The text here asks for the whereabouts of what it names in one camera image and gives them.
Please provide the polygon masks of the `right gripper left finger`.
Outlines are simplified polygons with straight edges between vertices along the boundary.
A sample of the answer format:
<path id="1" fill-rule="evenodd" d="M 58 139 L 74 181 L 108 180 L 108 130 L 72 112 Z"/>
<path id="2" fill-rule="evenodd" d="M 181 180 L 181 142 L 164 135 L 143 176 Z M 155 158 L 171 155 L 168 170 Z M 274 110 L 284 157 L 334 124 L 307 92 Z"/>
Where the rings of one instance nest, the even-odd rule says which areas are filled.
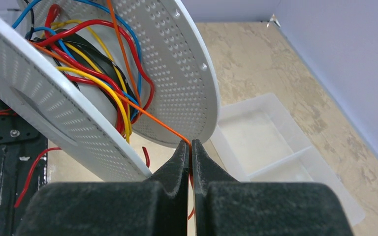
<path id="1" fill-rule="evenodd" d="M 185 236 L 189 145 L 142 182 L 56 182 L 31 199 L 18 236 Z"/>

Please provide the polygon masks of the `grey plastic cable spool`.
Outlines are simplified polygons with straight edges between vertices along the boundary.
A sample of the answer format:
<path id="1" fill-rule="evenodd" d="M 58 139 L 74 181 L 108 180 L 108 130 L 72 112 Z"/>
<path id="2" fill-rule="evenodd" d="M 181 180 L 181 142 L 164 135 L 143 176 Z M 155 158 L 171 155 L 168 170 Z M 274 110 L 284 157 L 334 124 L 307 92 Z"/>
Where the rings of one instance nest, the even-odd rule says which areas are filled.
<path id="1" fill-rule="evenodd" d="M 113 29 L 94 25 L 127 78 L 144 77 L 142 116 L 133 132 L 166 147 L 181 137 L 208 140 L 219 114 L 215 70 L 204 41 L 179 0 L 114 0 L 120 29 L 138 55 L 121 50 Z M 142 181 L 151 172 L 114 128 L 115 109 L 97 88 L 77 88 L 16 31 L 20 20 L 0 17 L 0 100 L 104 181 Z"/>

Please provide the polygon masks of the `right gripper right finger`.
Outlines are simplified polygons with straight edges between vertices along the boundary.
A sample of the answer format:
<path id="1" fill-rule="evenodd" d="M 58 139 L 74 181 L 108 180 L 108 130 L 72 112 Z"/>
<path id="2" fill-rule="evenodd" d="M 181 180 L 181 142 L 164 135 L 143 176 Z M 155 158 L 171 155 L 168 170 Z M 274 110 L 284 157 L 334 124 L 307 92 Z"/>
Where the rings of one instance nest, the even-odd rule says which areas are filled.
<path id="1" fill-rule="evenodd" d="M 240 182 L 191 144 L 199 236 L 351 236 L 335 193 L 314 182 Z"/>

